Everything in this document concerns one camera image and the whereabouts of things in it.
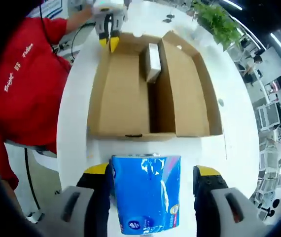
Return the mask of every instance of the blue package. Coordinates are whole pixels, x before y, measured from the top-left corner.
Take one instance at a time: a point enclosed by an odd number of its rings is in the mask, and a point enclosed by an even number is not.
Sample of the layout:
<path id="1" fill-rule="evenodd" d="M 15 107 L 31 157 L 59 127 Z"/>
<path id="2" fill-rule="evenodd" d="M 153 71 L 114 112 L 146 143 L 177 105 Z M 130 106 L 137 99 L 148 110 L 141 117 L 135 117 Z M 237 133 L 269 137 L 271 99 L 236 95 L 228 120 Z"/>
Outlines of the blue package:
<path id="1" fill-rule="evenodd" d="M 113 156 L 121 232 L 142 235 L 179 225 L 180 156 Z"/>

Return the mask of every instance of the white floor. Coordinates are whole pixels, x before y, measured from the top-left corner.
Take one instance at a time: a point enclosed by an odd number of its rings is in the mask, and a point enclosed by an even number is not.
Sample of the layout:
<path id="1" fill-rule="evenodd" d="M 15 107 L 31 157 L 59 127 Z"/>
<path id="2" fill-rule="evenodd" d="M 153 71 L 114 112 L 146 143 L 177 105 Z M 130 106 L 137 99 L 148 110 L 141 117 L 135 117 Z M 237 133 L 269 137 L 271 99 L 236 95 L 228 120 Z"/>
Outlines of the white floor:
<path id="1" fill-rule="evenodd" d="M 13 145 L 6 145 L 6 148 L 10 166 L 19 179 L 19 184 L 15 193 L 23 213 L 28 215 L 30 212 L 36 211 L 37 207 L 27 178 L 24 148 L 15 147 Z M 31 151 L 28 151 L 28 158 L 35 196 L 40 208 L 45 211 L 46 207 L 52 202 L 55 191 L 61 189 L 58 172 L 39 165 Z"/>

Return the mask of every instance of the open cardboard box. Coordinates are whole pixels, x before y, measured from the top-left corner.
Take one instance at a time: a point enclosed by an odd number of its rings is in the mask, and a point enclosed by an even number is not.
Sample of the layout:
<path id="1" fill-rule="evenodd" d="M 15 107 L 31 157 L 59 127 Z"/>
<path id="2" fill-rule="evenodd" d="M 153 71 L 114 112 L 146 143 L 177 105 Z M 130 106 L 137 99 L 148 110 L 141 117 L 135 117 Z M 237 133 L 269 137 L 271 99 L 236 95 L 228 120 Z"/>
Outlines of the open cardboard box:
<path id="1" fill-rule="evenodd" d="M 144 51 L 159 47 L 161 73 L 145 81 Z M 163 38 L 122 33 L 102 52 L 92 88 L 90 135 L 140 141 L 222 134 L 214 88 L 199 52 L 173 32 Z"/>

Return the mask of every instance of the white desk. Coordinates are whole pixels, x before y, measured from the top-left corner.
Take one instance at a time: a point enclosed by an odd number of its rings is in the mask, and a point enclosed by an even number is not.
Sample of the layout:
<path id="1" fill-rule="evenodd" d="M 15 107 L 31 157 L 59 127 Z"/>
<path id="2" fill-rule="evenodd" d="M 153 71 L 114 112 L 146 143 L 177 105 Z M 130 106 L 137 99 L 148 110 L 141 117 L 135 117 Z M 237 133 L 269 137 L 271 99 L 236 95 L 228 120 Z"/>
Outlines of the white desk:
<path id="1" fill-rule="evenodd" d="M 163 23 L 167 14 L 175 15 L 171 23 Z M 185 13 L 154 2 L 131 4 L 129 21 L 122 31 L 136 35 L 163 36 L 172 29 L 194 27 Z M 221 172 L 230 187 L 237 187 L 248 198 L 257 185 L 259 170 L 259 139 L 253 108 L 244 82 L 227 52 L 215 44 L 199 48 L 213 82 L 216 96 L 223 100 L 220 114 L 224 135 L 205 138 L 175 138 L 167 142 L 98 141 L 87 137 L 87 116 L 94 75 L 101 46 L 93 30 L 78 54 L 66 83 L 58 118 L 57 159 L 64 189 L 75 185 L 83 171 L 107 161 L 112 154 L 161 153 L 181 155 L 180 226 L 155 236 L 181 236 L 194 233 L 195 211 L 193 166 L 213 167 Z M 120 236 L 115 208 L 109 212 L 108 231 Z"/>

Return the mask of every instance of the green plant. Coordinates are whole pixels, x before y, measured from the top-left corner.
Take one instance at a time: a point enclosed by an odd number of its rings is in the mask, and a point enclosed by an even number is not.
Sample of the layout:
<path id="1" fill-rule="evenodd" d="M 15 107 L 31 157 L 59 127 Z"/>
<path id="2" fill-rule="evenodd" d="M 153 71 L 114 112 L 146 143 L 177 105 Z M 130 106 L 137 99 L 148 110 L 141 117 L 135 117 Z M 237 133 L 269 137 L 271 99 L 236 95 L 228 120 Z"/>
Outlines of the green plant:
<path id="1" fill-rule="evenodd" d="M 194 9 L 197 12 L 198 23 L 214 36 L 217 44 L 222 43 L 224 51 L 232 42 L 240 46 L 238 24 L 228 16 L 228 13 L 221 6 L 194 3 Z"/>

